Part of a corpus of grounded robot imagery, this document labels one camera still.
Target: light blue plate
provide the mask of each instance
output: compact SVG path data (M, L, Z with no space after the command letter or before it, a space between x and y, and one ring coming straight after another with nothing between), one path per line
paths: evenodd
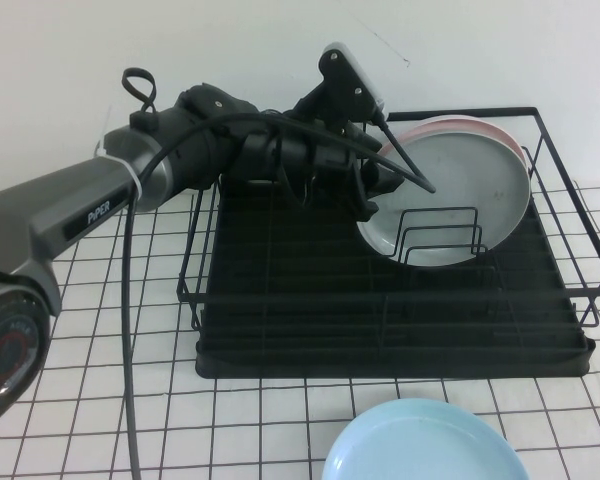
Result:
M444 402L394 400L353 420L322 480L528 480L516 452L475 415Z

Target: robotic arm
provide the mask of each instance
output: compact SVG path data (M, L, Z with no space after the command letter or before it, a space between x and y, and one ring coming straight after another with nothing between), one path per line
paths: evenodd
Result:
M61 310L52 260L127 205L136 185L137 207L148 211L221 175L277 181L299 208L310 208L311 190L321 189L356 221L375 213L374 195L404 178L434 191L406 154L411 171L378 156L381 144L354 125L386 123L346 47L327 47L319 65L324 81L284 114L259 112L206 84L156 112L153 77L129 69L123 85L143 107L128 126L109 132L94 158L0 192L0 415L44 362L49 316ZM149 80L151 94L132 77ZM361 166L360 158L371 161Z

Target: plate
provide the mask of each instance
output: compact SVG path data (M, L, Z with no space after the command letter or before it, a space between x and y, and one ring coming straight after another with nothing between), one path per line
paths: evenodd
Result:
M436 267L470 260L478 245L484 251L507 238L526 211L530 183L519 152L493 134L475 121L445 119L402 135L401 145L437 191L405 182L374 197L378 212L358 223L363 239L392 260ZM403 162L395 149L381 152Z
M358 416L327 457L322 480L528 480L502 436L475 415L425 399Z
M415 136L421 135L422 133L441 130L460 130L491 137L501 143L504 143L507 147L516 152L516 155L520 157L522 163L526 165L526 157L522 147L511 135L509 135L509 133L507 133L506 130L503 130L492 123L485 122L480 118L470 117L468 115L439 115L437 117L427 118L426 120L416 124L412 129L407 130L402 135L399 135L397 140L402 144ZM391 143L387 143L384 147L382 147L379 154L386 155L391 150L394 150L393 145Z

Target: black dish rack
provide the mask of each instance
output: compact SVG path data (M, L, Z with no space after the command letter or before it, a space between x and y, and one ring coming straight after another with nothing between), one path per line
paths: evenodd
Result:
M200 332L196 369L201 376L587 373L595 342L582 327L599 324L600 277L585 278L574 256L572 237L540 176L543 149L584 228L578 241L588 239L599 264L600 239L540 114L535 108L497 108L393 113L389 120L448 114L535 120L539 140L533 153L525 151L536 191L516 230L488 250L481 244L479 212L454 207L472 220L443 228L468 229L471 241L447 247L468 249L474 258L418 268L371 250L356 224L326 199L300 211L270 183L224 182L198 192L177 294L191 306L192 327ZM211 197L208 213L203 196ZM548 211L539 213L538 202ZM402 259L411 252L403 248L407 234L396 242ZM564 242L561 262L569 264L578 284L565 286L552 250L555 240ZM194 244L200 245L198 253L192 253Z

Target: white grid tabletop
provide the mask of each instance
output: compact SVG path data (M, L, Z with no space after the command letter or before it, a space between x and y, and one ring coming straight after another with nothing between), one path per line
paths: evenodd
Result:
M600 182L575 185L600 231ZM579 242L583 232L569 230L572 206L560 210L566 192L551 196L585 275L595 276L599 266L586 271L595 252ZM194 198L185 192L135 222L133 361L144 479L318 480L329 448L352 418L392 399L424 397L479 415L518 451L534 479L600 480L600 326L586 331L597 348L584 378L198 377L191 312L175 295ZM546 213L542 201L537 204ZM116 215L54 262L64 311L52 325L44 370L0 419L0 478L130 478L122 407L120 219ZM545 228L553 240L556 232ZM577 282L562 261L566 252L552 246L565 282ZM199 268L200 249L194 244L192 271ZM600 310L600 299L597 304Z

